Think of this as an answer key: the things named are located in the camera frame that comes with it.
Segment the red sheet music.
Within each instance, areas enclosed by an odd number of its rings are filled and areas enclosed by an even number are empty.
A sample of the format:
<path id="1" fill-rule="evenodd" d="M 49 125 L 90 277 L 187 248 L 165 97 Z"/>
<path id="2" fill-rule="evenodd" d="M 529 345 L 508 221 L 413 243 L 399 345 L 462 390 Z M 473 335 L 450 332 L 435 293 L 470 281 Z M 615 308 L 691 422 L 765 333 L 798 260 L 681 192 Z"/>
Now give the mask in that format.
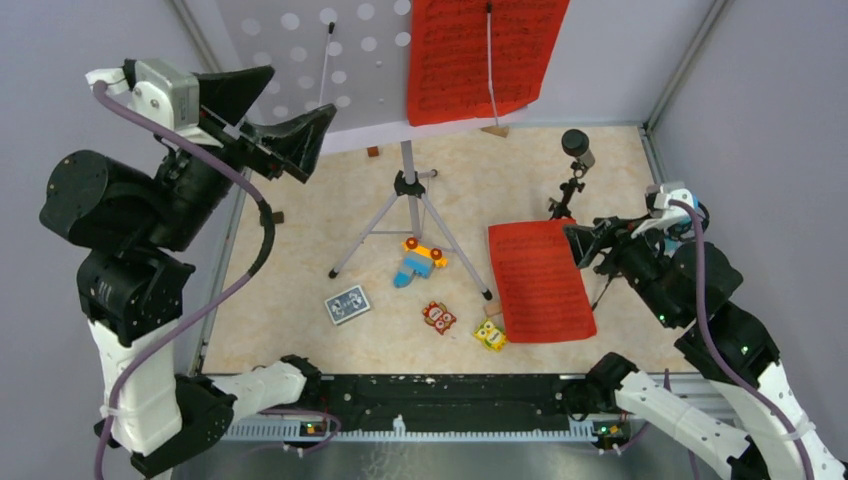
<path id="1" fill-rule="evenodd" d="M 409 124 L 494 119 L 535 102 L 568 7 L 557 0 L 413 2 Z"/>
<path id="2" fill-rule="evenodd" d="M 571 218 L 492 225 L 488 248 L 506 336 L 513 343 L 580 341 L 597 334 L 564 228 Z"/>

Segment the white music stand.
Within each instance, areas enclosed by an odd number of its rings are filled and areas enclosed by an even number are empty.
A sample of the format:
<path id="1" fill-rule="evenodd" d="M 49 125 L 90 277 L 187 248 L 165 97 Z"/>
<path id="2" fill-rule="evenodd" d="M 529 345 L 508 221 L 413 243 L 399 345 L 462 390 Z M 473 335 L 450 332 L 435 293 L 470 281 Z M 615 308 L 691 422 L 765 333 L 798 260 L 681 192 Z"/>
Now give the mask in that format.
<path id="1" fill-rule="evenodd" d="M 414 229 L 449 261 L 405 292 L 415 305 L 487 301 L 497 292 L 486 227 L 472 202 L 448 206 L 491 173 L 472 150 L 465 167 L 448 140 L 488 141 L 486 120 L 412 126 L 406 115 L 410 1 L 214 1 L 203 30 L 229 68 L 270 65 L 275 75 L 251 107 L 262 124 L 291 120 L 315 106 L 337 114 L 308 186 L 262 183 L 286 222 L 264 285 L 290 278 L 296 292 L 324 299 L 360 284 L 392 293 Z M 366 149 L 380 155 L 369 158 Z"/>

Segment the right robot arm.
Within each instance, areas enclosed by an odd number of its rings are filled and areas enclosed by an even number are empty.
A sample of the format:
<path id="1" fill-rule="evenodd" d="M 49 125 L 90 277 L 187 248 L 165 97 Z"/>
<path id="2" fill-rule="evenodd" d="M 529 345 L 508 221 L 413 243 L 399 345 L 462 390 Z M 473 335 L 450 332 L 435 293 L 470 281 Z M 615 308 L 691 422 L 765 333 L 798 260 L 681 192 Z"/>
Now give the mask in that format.
<path id="1" fill-rule="evenodd" d="M 635 228 L 610 217 L 568 225 L 564 234 L 578 268 L 624 278 L 663 327 L 681 330 L 675 347 L 728 402 L 739 425 L 689 406 L 613 352 L 588 373 L 589 404 L 642 417 L 723 479 L 845 478 L 846 462 L 817 435 L 764 324 L 733 303 L 742 275 L 727 257 L 711 243 L 669 250 L 660 232 Z"/>

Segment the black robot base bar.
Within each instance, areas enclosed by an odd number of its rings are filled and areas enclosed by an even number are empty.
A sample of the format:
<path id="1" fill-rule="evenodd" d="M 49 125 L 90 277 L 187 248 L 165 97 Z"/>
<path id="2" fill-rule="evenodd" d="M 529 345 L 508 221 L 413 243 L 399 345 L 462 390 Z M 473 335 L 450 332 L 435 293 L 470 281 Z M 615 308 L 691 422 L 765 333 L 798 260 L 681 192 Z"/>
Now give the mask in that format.
<path id="1" fill-rule="evenodd" d="M 345 433 L 531 433 L 568 430 L 591 414 L 618 414 L 614 395 L 636 365 L 608 353 L 588 373 L 336 374 L 309 368 L 299 411 L 337 417 Z"/>

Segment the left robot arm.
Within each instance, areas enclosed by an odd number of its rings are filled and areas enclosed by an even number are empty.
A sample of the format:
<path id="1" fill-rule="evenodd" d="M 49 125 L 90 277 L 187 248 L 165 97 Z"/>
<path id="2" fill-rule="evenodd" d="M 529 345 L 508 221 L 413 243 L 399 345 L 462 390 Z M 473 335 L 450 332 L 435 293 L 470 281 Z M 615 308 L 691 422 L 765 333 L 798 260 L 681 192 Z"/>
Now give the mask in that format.
<path id="1" fill-rule="evenodd" d="M 151 132 L 167 153 L 154 176 L 92 150 L 67 155 L 53 170 L 40 222 L 88 254 L 76 283 L 104 382 L 99 449 L 121 447 L 146 479 L 172 470 L 218 443 L 235 422 L 288 405 L 319 404 L 321 373 L 287 355 L 223 377 L 174 367 L 174 340 L 218 307 L 191 315 L 183 290 L 194 272 L 178 259 L 233 186 L 260 214 L 255 276 L 275 240 L 273 212 L 245 178 L 289 174 L 306 182 L 337 109 L 325 104 L 275 125 L 246 114 L 273 79 L 270 66 L 201 74 L 161 59 L 128 59 L 90 71 L 95 98 Z"/>

